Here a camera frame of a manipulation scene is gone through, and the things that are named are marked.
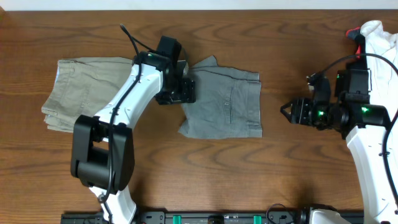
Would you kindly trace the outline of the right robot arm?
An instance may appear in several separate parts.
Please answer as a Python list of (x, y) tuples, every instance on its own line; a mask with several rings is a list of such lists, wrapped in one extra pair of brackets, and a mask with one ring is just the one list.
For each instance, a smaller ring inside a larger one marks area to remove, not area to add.
[(307, 78), (311, 98), (297, 98), (281, 106), (292, 124), (341, 134), (354, 159), (364, 204), (365, 223), (397, 223), (396, 203), (384, 167), (394, 154), (383, 149), (384, 136), (392, 121), (387, 109), (372, 105), (368, 70), (340, 70), (335, 96), (330, 101), (330, 83), (322, 73)]

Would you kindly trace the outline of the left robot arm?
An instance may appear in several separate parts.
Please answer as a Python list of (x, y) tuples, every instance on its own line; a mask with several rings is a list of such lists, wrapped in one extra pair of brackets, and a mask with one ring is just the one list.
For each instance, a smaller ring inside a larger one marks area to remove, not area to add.
[(178, 40), (163, 36), (155, 50), (138, 53), (128, 79), (94, 116), (73, 127), (71, 175), (101, 204), (96, 214), (64, 214), (62, 223), (134, 223), (137, 206), (129, 192), (135, 166), (133, 130), (151, 100), (160, 105), (194, 103), (195, 82), (180, 60)]

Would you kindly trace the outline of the grey shorts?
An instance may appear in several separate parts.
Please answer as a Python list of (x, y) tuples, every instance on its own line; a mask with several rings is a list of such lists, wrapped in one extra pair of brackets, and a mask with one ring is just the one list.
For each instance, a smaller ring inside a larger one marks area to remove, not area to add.
[(260, 138), (261, 82), (258, 72), (220, 67), (210, 56), (189, 68), (196, 102), (183, 104), (179, 133), (195, 139)]

